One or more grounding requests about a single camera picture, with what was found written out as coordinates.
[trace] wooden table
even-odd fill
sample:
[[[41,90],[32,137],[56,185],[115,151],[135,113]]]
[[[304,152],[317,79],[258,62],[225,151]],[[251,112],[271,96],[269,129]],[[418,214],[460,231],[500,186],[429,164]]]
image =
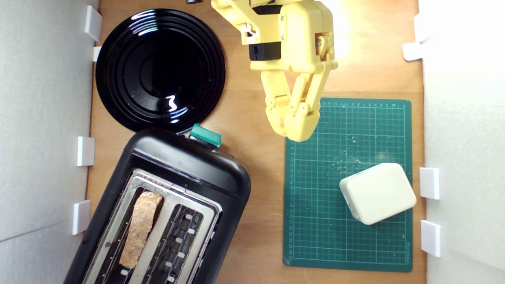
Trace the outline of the wooden table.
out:
[[[424,163],[422,65],[405,62],[401,54],[401,45],[414,40],[417,1],[335,1],[341,8],[334,12],[339,68],[330,74],[325,96],[412,101],[414,189],[419,198],[417,168]],[[214,30],[225,50],[225,91],[202,125],[222,134],[224,144],[249,172],[252,193],[217,283],[426,283],[426,255],[420,248],[420,220],[425,218],[421,199],[414,208],[412,273],[282,264],[284,139],[267,121],[260,75],[249,69],[248,51],[240,44],[239,32],[212,10],[210,0],[198,5],[186,5],[184,0],[102,0],[102,40],[127,17],[153,8],[173,8],[199,17]],[[94,89],[91,136],[96,138],[96,160],[89,169],[87,190],[93,210],[132,134],[108,114]]]

